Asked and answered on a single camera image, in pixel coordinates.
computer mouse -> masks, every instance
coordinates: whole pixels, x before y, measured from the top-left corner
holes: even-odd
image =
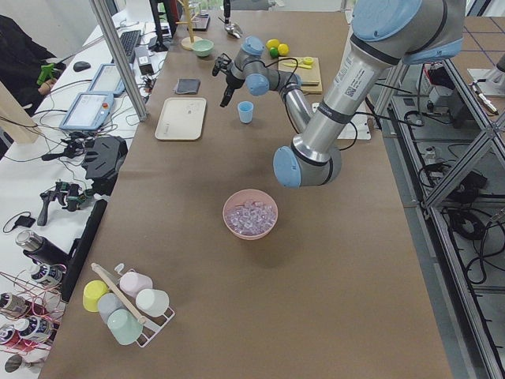
[[[79,71],[83,71],[85,69],[89,69],[92,65],[85,61],[75,62],[73,64],[73,70],[78,73]]]

bowl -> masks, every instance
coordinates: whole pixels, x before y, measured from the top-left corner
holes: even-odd
[[[209,39],[199,39],[193,44],[193,51],[198,57],[207,57],[214,48],[214,43]]]
[[[270,233],[278,217],[274,199],[259,189],[238,191],[231,195],[223,206],[223,220],[228,230],[236,237],[249,241],[263,238]]]

keyboard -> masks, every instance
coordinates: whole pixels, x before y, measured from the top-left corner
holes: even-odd
[[[133,63],[133,61],[135,61],[135,47],[137,47],[140,42],[141,34],[142,31],[139,29],[127,30],[126,32],[123,32],[119,37],[121,44],[123,45],[123,49],[125,49],[128,63]]]

black shirt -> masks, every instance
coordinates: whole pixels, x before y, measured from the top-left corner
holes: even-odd
[[[44,59],[54,58],[45,47],[33,42],[16,22],[0,15],[0,81],[21,106],[32,106],[33,114],[43,100],[37,85]]]

white tray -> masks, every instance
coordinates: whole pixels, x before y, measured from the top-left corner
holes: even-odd
[[[200,138],[207,100],[202,97],[169,97],[165,100],[155,137],[159,140],[194,141]]]

